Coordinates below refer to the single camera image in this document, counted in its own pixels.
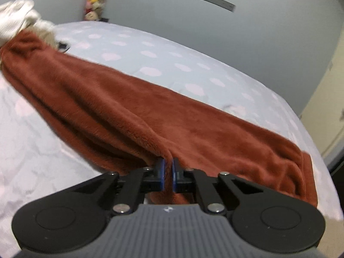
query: brown fleece blanket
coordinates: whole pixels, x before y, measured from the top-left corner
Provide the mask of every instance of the brown fleece blanket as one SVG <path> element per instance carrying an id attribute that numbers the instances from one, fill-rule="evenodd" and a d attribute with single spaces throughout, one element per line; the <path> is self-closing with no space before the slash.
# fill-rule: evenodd
<path id="1" fill-rule="evenodd" d="M 280 135 L 167 88 L 55 51 L 30 31 L 0 49 L 6 79 L 97 166 L 121 174 L 167 159 L 156 203 L 183 203 L 171 161 L 228 171 L 317 206 L 309 154 Z"/>

